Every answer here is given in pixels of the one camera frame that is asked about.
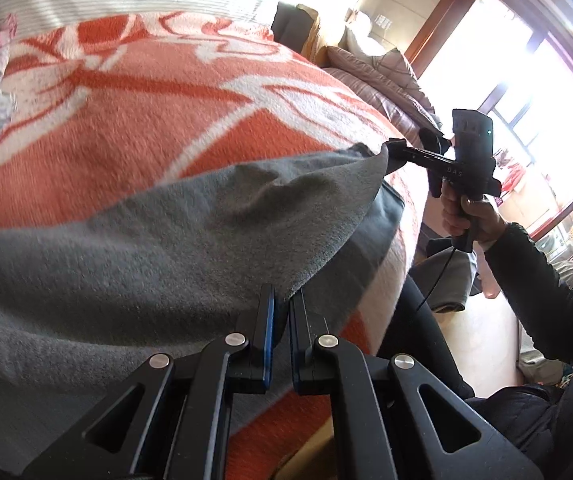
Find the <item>right forearm dark sleeve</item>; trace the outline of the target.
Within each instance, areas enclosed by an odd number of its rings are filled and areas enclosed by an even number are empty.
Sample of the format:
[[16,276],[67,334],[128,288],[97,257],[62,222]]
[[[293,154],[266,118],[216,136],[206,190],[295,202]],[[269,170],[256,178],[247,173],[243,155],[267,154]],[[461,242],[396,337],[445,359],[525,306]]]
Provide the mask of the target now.
[[516,223],[507,225],[485,258],[535,348],[546,359],[573,365],[573,287]]

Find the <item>person's right hand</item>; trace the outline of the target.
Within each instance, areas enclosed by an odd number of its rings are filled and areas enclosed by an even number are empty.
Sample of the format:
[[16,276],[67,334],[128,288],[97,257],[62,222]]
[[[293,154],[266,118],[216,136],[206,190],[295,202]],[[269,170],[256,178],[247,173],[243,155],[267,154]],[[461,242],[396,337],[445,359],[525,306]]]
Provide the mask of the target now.
[[507,228],[508,223],[493,200],[488,197],[470,200],[459,195],[447,181],[443,182],[441,203],[443,226],[447,232],[460,236],[468,231],[473,234],[474,242],[483,248],[491,247]]

